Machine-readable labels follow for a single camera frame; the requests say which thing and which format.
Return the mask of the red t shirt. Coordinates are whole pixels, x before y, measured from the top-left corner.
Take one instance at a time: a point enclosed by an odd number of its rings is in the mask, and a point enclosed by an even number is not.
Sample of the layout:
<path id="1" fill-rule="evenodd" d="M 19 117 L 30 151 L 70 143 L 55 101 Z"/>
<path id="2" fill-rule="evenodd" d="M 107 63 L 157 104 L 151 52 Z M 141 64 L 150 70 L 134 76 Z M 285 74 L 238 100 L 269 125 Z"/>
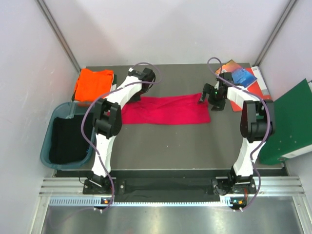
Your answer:
<path id="1" fill-rule="evenodd" d="M 142 97 L 122 108 L 123 124 L 187 125 L 211 122 L 208 102 L 200 93 L 172 97 Z"/>

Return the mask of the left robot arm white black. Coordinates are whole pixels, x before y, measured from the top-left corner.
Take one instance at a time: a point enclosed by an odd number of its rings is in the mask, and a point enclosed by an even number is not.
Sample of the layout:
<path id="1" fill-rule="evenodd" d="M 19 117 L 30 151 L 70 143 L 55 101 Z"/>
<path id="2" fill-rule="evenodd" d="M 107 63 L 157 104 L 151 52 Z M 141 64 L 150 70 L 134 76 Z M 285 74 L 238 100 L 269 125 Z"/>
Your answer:
<path id="1" fill-rule="evenodd" d="M 106 194 L 114 192 L 114 182 L 110 175 L 111 155 L 116 136 L 122 128 L 121 110 L 131 100 L 139 100 L 155 84 L 156 75 L 151 69 L 139 72 L 129 71 L 124 82 L 115 90 L 100 95 L 92 102 L 86 115 L 93 109 L 93 129 L 96 145 L 85 135 L 83 128 L 86 117 L 81 123 L 81 133 L 95 151 L 91 173 L 85 181 L 85 194 Z"/>

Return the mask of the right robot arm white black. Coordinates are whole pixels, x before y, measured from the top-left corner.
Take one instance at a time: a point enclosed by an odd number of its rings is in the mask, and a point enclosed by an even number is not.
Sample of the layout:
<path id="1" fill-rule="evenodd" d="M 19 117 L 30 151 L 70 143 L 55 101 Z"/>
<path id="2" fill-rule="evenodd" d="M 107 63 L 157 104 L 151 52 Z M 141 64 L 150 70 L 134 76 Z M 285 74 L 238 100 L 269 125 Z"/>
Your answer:
<path id="1" fill-rule="evenodd" d="M 222 111 L 227 99 L 242 109 L 240 132 L 243 140 L 227 179 L 214 180 L 214 192 L 219 195 L 239 193 L 253 186 L 255 162 L 261 148 L 275 131 L 273 102 L 262 101 L 241 86 L 229 87 L 221 81 L 215 86 L 206 83 L 198 103 L 207 100 L 212 110 Z"/>

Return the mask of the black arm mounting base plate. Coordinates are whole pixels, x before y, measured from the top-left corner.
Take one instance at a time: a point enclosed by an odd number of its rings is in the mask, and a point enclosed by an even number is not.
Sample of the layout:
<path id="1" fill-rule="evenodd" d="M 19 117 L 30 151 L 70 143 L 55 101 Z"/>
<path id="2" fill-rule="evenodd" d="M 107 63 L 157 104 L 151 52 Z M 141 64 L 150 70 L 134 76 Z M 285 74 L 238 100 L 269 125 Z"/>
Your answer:
<path id="1" fill-rule="evenodd" d="M 115 202 L 208 202 L 220 195 L 252 195 L 252 180 L 231 185 L 229 170 L 113 170 L 109 178 L 88 173 L 85 195 L 114 195 Z"/>

